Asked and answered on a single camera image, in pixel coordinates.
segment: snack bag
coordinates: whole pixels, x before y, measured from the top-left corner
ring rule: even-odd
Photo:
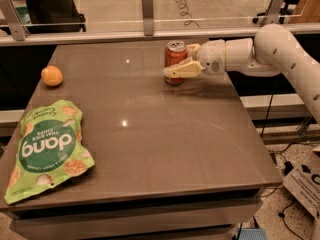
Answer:
[[[39,107],[21,120],[15,167],[7,187],[7,204],[54,188],[94,165],[81,145],[82,112],[70,101]]]

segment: floor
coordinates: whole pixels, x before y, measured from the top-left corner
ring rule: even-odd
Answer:
[[[24,5],[24,0],[12,0],[15,6]],[[197,29],[208,27],[252,26],[256,13],[264,11],[270,0],[186,0],[190,14],[181,14],[181,3],[175,0],[154,0],[156,30]],[[75,0],[76,6],[87,19],[88,32],[142,31],[141,0]],[[267,127],[263,140],[266,148],[276,154],[277,168],[283,174],[284,161],[293,165],[312,152],[320,141],[320,127],[311,125],[304,137],[297,131],[298,125]],[[292,201],[292,195],[283,187],[267,189],[261,196],[264,204],[255,214],[260,228],[266,231],[269,240],[298,239],[285,226],[278,213]],[[313,217],[295,202],[285,212],[285,222],[301,239],[309,239]],[[10,219],[0,214],[0,239],[23,239],[9,230]],[[253,228],[254,219],[244,222],[243,228]]]

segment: brown table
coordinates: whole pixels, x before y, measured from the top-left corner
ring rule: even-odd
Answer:
[[[248,221],[261,191],[282,182],[226,74],[178,87],[164,82],[166,43],[57,47],[50,64],[65,80],[58,88],[40,82],[26,111],[58,99],[74,102],[96,166],[7,206],[17,128],[0,160],[0,212],[15,219],[12,230],[30,239],[217,236]]]

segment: coiled cable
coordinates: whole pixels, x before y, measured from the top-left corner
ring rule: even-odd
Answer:
[[[198,26],[198,28],[200,28],[199,24],[194,21],[192,19],[192,15],[189,12],[189,7],[187,5],[187,1],[186,0],[175,0],[176,3],[178,4],[178,8],[181,10],[180,12],[180,16],[185,17],[185,16],[189,16],[190,20],[187,20],[184,22],[185,26],[189,26],[190,24],[196,24]]]

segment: red can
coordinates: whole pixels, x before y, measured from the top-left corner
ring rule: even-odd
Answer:
[[[170,67],[174,64],[178,64],[180,61],[188,57],[188,50],[183,41],[172,40],[168,42],[165,50],[165,67]],[[184,78],[168,78],[164,77],[168,84],[178,85],[184,82]]]

